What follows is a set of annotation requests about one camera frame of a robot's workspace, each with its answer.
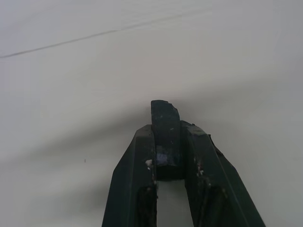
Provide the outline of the dark blue eraser block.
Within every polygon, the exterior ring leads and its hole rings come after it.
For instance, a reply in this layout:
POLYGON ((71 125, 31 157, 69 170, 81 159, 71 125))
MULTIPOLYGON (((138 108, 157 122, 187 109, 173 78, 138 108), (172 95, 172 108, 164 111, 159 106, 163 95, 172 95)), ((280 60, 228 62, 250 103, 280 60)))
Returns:
POLYGON ((184 160, 180 148, 181 121, 178 110, 164 100, 151 101, 151 122, 156 148, 159 181, 184 179, 184 160))

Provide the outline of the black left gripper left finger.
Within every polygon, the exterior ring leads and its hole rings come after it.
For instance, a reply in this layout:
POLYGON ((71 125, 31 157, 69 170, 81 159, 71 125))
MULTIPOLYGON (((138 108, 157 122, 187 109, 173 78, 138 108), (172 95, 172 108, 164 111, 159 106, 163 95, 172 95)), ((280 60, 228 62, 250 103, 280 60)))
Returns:
POLYGON ((148 124, 138 129, 115 167, 102 227, 156 227, 155 141, 148 124))

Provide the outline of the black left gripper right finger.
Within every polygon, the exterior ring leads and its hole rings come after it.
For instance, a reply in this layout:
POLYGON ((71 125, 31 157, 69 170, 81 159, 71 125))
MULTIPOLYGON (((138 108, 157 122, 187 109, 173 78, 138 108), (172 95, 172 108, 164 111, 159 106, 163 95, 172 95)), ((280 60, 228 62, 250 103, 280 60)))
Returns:
POLYGON ((181 150, 194 227, 266 227, 237 170, 209 134, 181 121, 181 150))

